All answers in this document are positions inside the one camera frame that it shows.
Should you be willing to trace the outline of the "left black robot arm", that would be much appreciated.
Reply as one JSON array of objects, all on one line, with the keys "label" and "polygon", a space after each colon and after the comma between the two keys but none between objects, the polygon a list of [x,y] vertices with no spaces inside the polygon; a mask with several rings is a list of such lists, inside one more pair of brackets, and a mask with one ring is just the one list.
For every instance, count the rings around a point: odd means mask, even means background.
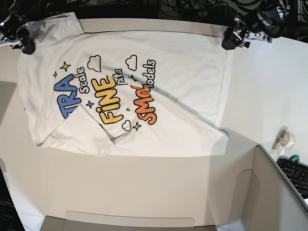
[{"label": "left black robot arm", "polygon": [[257,6],[253,10],[246,9],[246,14],[234,17],[235,24],[228,27],[223,34],[221,46],[225,50],[249,48],[251,41],[258,40],[271,43],[281,36],[283,25],[290,12],[287,0],[254,0],[251,3],[239,3],[240,8]]}]

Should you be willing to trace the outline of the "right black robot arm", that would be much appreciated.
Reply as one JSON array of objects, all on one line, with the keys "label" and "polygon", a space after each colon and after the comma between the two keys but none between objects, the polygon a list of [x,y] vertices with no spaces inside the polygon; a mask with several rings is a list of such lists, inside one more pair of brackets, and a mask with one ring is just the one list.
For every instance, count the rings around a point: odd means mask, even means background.
[{"label": "right black robot arm", "polygon": [[13,12],[15,0],[0,1],[0,46],[20,49],[22,53],[31,55],[35,52],[35,43],[27,29],[29,22],[19,13]]}]

